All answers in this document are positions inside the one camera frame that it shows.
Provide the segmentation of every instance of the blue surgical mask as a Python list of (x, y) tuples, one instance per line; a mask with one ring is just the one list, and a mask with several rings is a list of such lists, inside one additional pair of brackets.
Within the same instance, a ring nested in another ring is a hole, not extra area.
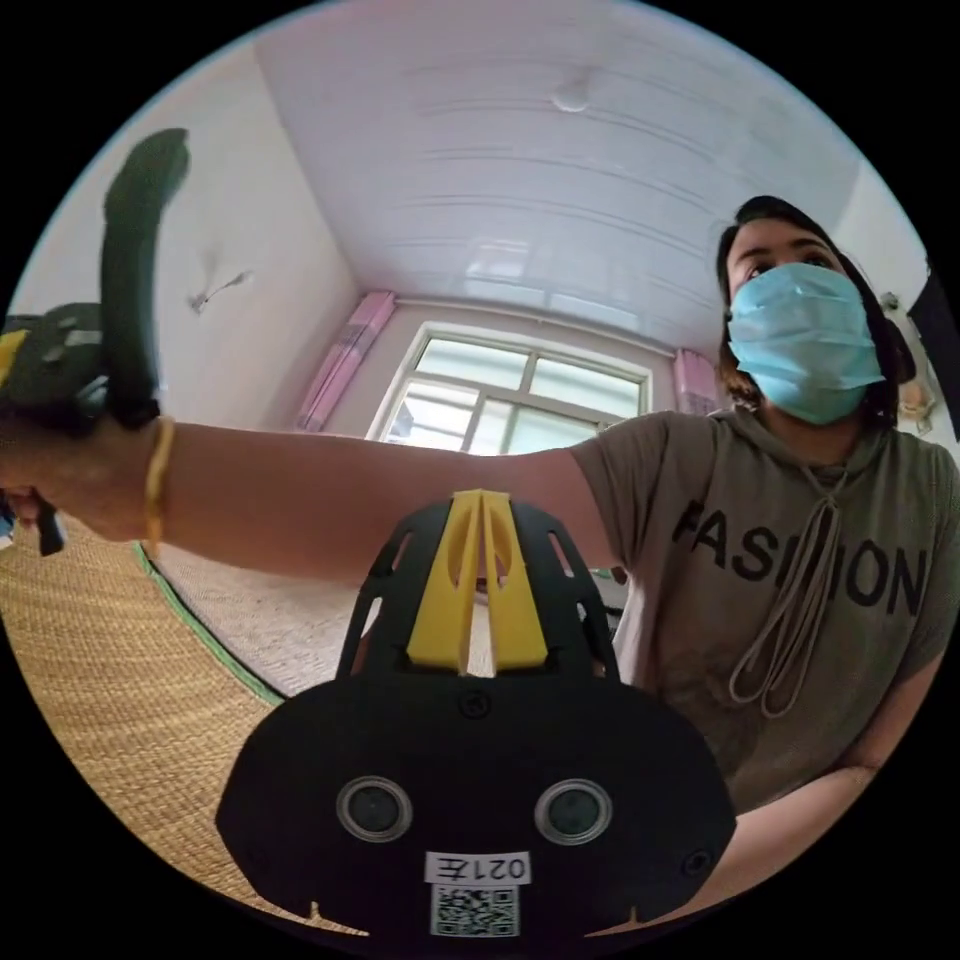
[(836, 270), (788, 263), (749, 280), (730, 306), (730, 349), (776, 407), (822, 426), (883, 380), (867, 313)]

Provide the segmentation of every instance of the eye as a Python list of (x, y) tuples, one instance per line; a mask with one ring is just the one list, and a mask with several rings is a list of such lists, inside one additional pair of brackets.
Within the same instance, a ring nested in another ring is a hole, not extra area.
[(743, 278), (743, 282), (746, 283), (747, 280), (752, 280), (754, 277), (759, 277), (761, 273), (766, 273), (773, 267), (772, 263), (755, 263), (748, 271), (746, 276)]
[(804, 263), (809, 263), (811, 267), (825, 267), (827, 270), (836, 270), (836, 265), (822, 253), (811, 253), (803, 258)]

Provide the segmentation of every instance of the hoodie drawstring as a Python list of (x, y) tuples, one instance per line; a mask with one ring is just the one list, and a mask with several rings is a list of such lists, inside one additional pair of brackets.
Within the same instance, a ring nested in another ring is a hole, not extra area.
[[(730, 696), (734, 702), (746, 704), (759, 700), (760, 710), (769, 720), (782, 717), (800, 696), (817, 642), (820, 623), (827, 608), (831, 572), (840, 545), (841, 517), (837, 497), (846, 483), (847, 475), (844, 474), (834, 489), (827, 493), (809, 469), (804, 472), (820, 494), (820, 499), (814, 504), (807, 518), (770, 616), (757, 639), (737, 661), (730, 676)], [(773, 636), (776, 640), (770, 666), (763, 680), (750, 692), (738, 690), (738, 686), (742, 685), (743, 675), (756, 667), (761, 653), (769, 647)], [(785, 706), (774, 709), (771, 705), (772, 695), (784, 683), (798, 657), (801, 658), (799, 674), (790, 698)]]

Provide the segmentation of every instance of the white ceiling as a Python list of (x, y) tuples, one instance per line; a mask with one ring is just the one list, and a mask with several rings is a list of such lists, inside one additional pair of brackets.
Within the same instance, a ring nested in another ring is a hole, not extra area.
[[(766, 68), (636, 3), (348, 0), (256, 49), (367, 289), (565, 313), (712, 356), (724, 220), (773, 193), (833, 231), (861, 169)], [(559, 110), (583, 69), (589, 105)]]

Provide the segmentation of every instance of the gold bangle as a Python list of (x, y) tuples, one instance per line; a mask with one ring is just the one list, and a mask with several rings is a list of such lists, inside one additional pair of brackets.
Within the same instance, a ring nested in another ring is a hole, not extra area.
[(158, 421), (157, 442), (147, 467), (147, 483), (144, 502), (147, 520), (147, 556), (157, 558), (157, 548), (163, 539), (163, 493), (170, 463), (170, 451), (173, 447), (173, 434), (176, 421), (172, 417), (160, 417)]

